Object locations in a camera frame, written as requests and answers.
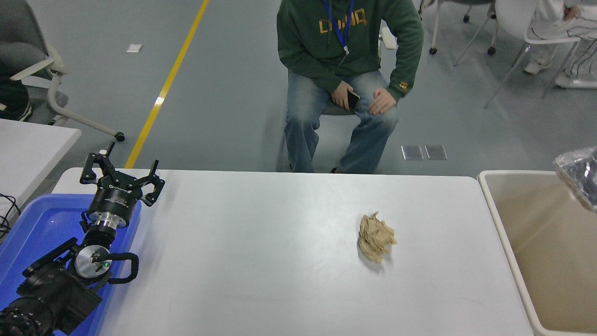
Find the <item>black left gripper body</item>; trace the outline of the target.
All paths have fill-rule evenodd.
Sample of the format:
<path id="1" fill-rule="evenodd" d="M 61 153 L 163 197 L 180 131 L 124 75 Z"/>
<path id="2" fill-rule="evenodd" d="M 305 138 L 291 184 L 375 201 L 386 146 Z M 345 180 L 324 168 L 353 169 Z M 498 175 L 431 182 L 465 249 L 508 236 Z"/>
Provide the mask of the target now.
<path id="1" fill-rule="evenodd" d="M 116 185 L 111 178 L 100 178 L 87 218 L 98 220 L 100 215 L 110 213 L 121 220 L 130 220 L 141 196 L 140 187 L 130 187 L 128 183 Z"/>

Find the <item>person's right hand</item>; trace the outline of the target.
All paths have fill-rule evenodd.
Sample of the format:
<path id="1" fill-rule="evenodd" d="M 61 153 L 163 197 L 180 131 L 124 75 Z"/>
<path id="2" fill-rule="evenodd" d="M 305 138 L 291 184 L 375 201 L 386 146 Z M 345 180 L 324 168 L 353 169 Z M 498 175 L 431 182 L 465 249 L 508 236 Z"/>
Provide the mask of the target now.
<path id="1" fill-rule="evenodd" d="M 341 81 L 338 87 L 331 93 L 331 99 L 338 107 L 350 111 L 349 93 L 353 91 L 354 88 L 351 85 L 345 81 Z"/>

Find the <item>person's left hand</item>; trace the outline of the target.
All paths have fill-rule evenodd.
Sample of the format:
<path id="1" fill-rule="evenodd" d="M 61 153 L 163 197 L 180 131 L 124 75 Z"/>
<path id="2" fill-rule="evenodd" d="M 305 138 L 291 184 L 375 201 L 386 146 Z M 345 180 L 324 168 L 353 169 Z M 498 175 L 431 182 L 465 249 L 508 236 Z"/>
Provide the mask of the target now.
<path id="1" fill-rule="evenodd" d="M 388 92 L 386 88 L 376 89 L 373 93 L 373 101 L 369 104 L 369 112 L 372 115 L 381 115 L 387 113 L 397 105 L 396 99 Z"/>

